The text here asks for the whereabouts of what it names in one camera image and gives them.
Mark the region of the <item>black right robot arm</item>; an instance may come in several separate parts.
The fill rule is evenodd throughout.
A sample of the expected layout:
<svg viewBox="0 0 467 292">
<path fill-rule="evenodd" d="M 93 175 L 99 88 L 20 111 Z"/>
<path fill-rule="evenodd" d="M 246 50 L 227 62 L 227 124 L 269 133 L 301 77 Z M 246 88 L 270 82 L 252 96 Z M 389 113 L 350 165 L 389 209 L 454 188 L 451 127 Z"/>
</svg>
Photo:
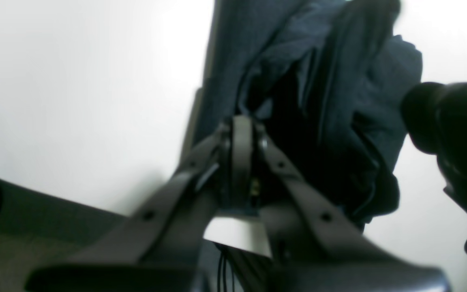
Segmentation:
<svg viewBox="0 0 467 292">
<path fill-rule="evenodd" d="M 414 146 L 436 156 L 444 193 L 467 213 L 467 82 L 416 85 L 401 113 Z"/>
</svg>

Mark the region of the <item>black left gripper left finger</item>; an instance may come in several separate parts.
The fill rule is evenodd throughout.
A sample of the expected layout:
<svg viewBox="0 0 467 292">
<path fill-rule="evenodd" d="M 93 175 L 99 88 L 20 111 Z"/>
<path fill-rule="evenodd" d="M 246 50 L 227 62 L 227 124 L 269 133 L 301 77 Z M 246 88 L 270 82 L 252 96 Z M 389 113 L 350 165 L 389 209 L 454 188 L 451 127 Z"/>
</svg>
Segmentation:
<svg viewBox="0 0 467 292">
<path fill-rule="evenodd" d="M 209 292 L 197 262 L 218 210 L 242 207 L 232 156 L 241 117 L 195 146 L 172 178 L 133 216 L 67 260 L 36 268 L 28 292 Z"/>
</svg>

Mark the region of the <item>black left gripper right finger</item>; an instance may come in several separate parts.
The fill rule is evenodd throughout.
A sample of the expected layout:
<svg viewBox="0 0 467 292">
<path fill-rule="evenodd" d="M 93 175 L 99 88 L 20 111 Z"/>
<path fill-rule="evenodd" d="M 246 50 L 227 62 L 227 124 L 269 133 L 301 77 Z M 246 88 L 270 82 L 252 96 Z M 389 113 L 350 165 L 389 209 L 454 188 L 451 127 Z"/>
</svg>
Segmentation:
<svg viewBox="0 0 467 292">
<path fill-rule="evenodd" d="M 309 185 L 252 119 L 250 196 L 272 255 L 266 292 L 449 292 L 439 268 L 378 248 Z"/>
</svg>

